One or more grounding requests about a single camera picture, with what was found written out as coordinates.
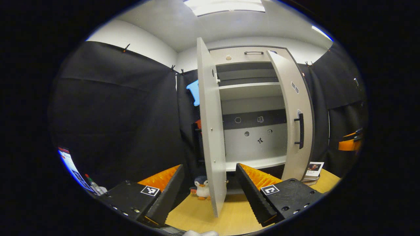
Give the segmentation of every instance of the black handle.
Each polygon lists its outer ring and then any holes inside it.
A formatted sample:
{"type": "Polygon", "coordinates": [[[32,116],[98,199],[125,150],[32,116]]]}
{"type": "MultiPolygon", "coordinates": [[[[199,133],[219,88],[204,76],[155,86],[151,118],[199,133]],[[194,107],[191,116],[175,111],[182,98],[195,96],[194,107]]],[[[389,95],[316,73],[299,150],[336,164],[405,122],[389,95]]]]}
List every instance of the black handle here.
{"type": "Polygon", "coordinates": [[[261,54],[264,54],[264,52],[261,52],[261,51],[249,51],[249,52],[259,52],[261,54]]]}
{"type": "Polygon", "coordinates": [[[294,142],[294,144],[299,144],[299,149],[303,148],[303,139],[305,137],[305,130],[304,130],[304,126],[303,126],[303,114],[300,113],[299,114],[299,118],[295,119],[294,121],[300,121],[300,141],[299,142],[294,142]]]}

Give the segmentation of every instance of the wooden surface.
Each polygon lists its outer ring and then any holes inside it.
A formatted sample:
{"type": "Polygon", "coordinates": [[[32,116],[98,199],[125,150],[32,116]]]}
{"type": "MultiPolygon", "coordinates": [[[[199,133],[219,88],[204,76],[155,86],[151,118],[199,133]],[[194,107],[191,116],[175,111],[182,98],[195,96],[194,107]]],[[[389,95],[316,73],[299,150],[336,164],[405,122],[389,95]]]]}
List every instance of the wooden surface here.
{"type": "MultiPolygon", "coordinates": [[[[318,182],[310,187],[324,193],[331,190],[339,180],[339,177],[322,169],[318,182]]],[[[257,222],[243,194],[227,195],[218,218],[213,216],[211,201],[198,200],[197,196],[190,194],[169,213],[165,224],[198,233],[214,230],[220,236],[251,233],[264,228],[257,222]]]]}

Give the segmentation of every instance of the white cabinet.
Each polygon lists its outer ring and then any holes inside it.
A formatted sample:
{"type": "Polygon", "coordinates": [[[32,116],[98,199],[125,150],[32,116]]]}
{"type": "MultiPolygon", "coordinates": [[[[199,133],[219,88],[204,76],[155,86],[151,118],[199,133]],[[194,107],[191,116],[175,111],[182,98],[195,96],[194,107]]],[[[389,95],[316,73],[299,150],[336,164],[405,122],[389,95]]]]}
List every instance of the white cabinet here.
{"type": "Polygon", "coordinates": [[[312,148],[312,105],[287,51],[231,47],[208,51],[197,39],[203,148],[215,217],[226,172],[285,164],[282,179],[301,179],[312,148]]]}

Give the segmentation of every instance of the stuffed penguin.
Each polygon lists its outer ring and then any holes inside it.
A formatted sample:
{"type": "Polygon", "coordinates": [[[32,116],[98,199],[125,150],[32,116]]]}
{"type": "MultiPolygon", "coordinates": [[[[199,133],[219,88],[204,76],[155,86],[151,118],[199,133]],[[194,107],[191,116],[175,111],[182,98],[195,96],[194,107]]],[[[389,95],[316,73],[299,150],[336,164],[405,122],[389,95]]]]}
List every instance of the stuffed penguin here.
{"type": "Polygon", "coordinates": [[[199,200],[211,199],[207,176],[198,176],[195,178],[194,185],[197,186],[196,194],[199,200]]]}

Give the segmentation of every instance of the cabinet door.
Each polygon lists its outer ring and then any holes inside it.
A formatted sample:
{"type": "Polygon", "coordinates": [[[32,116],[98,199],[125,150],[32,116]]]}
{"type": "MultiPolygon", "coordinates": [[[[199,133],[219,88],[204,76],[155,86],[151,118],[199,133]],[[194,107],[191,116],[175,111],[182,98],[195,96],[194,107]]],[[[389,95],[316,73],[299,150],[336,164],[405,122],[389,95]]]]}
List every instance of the cabinet door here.
{"type": "Polygon", "coordinates": [[[267,54],[283,93],[287,118],[286,164],[281,179],[305,175],[312,149],[312,105],[305,81],[287,50],[267,54]]]}
{"type": "Polygon", "coordinates": [[[202,38],[197,38],[198,90],[203,149],[214,216],[226,197],[225,141],[216,65],[202,38]]]}

